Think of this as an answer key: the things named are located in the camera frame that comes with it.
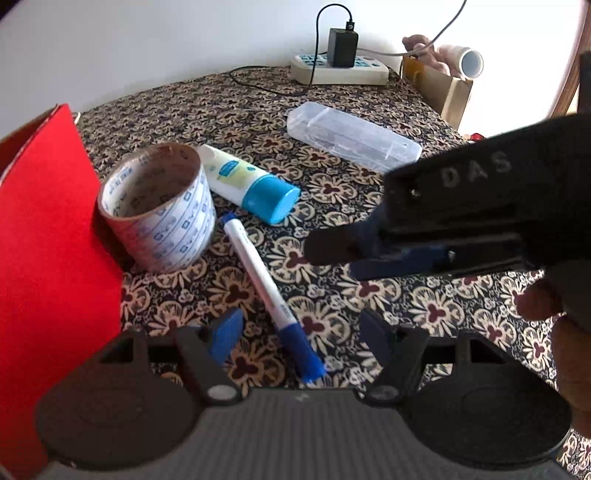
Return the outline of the person's right hand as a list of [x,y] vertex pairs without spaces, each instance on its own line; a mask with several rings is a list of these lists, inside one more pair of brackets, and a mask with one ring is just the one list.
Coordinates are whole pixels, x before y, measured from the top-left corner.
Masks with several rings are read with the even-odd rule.
[[517,310],[528,321],[556,316],[552,352],[557,385],[572,409],[572,426],[590,436],[590,264],[569,262],[545,275],[517,297]]

